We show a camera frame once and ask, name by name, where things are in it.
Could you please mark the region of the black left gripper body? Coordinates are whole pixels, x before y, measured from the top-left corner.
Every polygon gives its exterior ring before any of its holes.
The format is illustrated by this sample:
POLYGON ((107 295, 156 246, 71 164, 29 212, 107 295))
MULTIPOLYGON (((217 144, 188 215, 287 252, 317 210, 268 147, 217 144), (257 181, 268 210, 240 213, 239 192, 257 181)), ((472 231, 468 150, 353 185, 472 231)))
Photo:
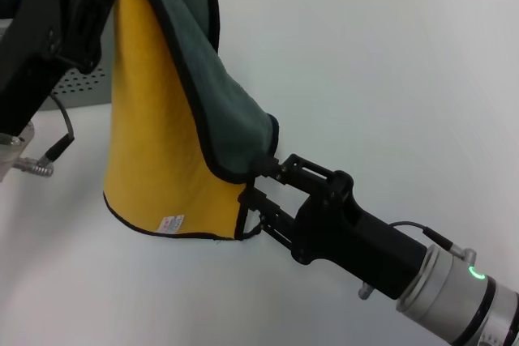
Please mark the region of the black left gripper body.
POLYGON ((17 0, 1 38, 1 132, 18 136, 71 69, 61 57, 67 0, 17 0))

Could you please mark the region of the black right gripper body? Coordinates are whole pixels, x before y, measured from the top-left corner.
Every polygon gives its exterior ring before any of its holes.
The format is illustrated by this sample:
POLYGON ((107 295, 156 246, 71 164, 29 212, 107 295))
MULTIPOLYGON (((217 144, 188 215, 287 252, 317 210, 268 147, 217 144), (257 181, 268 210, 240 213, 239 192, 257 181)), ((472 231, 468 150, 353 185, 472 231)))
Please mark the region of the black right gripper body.
POLYGON ((301 264, 328 260, 396 300, 418 274, 425 245, 364 211, 354 180, 336 171, 326 194, 313 194, 299 209, 292 255, 301 264))

